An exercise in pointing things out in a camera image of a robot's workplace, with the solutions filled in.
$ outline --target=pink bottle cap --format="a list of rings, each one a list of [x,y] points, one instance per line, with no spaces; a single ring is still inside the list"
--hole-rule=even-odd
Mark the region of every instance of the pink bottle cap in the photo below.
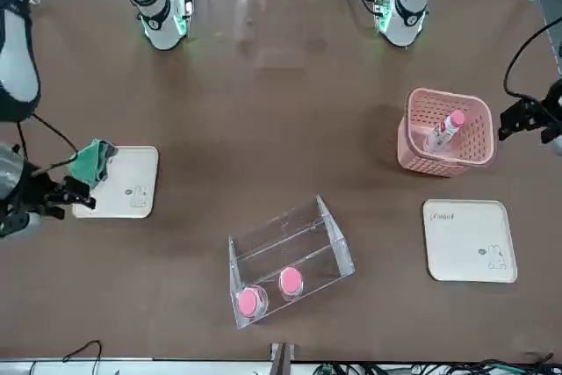
[[[238,298],[238,309],[247,318],[254,316],[257,309],[257,297],[251,289],[244,289]]]
[[[454,127],[461,127],[465,123],[465,114],[460,110],[455,110],[450,114],[449,120]]]
[[[287,267],[281,271],[281,287],[282,289],[291,294],[296,293],[302,284],[302,275],[296,268]]]

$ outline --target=clear acrylic holder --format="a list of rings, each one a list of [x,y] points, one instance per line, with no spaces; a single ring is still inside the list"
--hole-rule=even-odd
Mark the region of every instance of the clear acrylic holder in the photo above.
[[[355,271],[348,245],[320,195],[306,206],[277,217],[265,226],[228,238],[230,296],[238,328],[261,320]],[[303,292],[285,299],[279,274],[294,267],[303,278]],[[260,285],[268,295],[265,314],[247,318],[238,309],[245,287]]]

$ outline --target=table surface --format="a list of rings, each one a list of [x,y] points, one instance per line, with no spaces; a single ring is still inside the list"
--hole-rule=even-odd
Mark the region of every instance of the table surface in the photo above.
[[[561,161],[539,133],[499,144],[454,179],[396,162],[415,87],[476,95],[499,114],[515,50],[543,24],[528,0],[431,0],[408,50],[372,29],[357,0],[196,0],[192,39],[159,52],[129,0],[43,0],[33,36],[38,113],[79,146],[93,138],[160,151],[145,220],[46,220],[0,248],[0,356],[60,357],[94,338],[105,357],[529,361],[562,356]],[[546,35],[512,84],[542,97],[557,78]],[[12,126],[3,133],[15,139]],[[69,155],[25,122],[30,158]],[[356,273],[243,330],[228,294],[227,237],[320,192]],[[428,198],[497,199],[519,278],[442,283],[428,273]]]

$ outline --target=plastic basket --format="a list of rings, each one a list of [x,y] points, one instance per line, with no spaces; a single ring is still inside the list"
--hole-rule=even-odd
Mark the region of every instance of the plastic basket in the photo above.
[[[465,114],[465,124],[446,152],[423,150],[431,130],[454,110]],[[406,99],[405,115],[398,129],[398,161],[404,169],[453,177],[471,167],[486,167],[494,159],[492,113],[476,97],[417,88]]]

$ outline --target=green led light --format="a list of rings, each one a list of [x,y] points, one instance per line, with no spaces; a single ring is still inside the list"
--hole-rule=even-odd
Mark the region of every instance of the green led light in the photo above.
[[[418,34],[420,33],[420,31],[421,31],[422,28],[423,28],[423,21],[425,20],[425,16],[426,16],[426,15],[427,15],[427,12],[424,13],[423,15],[421,15],[421,18],[420,18],[420,26],[418,27]]]
[[[140,23],[142,24],[142,29],[144,30],[144,35],[147,36],[147,38],[150,38],[150,36],[148,35],[148,27],[147,25],[144,23],[144,21],[141,19]]]
[[[380,31],[382,32],[386,31],[392,13],[391,8],[389,7],[388,4],[389,4],[388,2],[383,2],[378,6],[378,9],[383,14],[383,16],[379,19],[379,27],[380,27]]]
[[[180,17],[175,17],[175,22],[177,26],[177,30],[181,35],[185,35],[187,33],[187,22],[185,19]]]

